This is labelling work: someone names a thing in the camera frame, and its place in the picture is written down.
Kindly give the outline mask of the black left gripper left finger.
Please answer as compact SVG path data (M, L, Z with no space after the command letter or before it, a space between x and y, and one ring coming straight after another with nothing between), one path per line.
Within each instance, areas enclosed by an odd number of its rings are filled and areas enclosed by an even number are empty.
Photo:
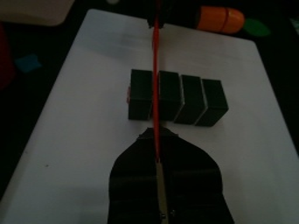
M160 224L152 128L116 158L108 199L107 224Z

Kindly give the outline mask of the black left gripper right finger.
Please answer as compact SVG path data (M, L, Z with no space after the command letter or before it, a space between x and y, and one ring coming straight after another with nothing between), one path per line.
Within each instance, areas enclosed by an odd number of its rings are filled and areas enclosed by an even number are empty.
M215 160L167 128L160 128L160 159L171 224L235 224Z

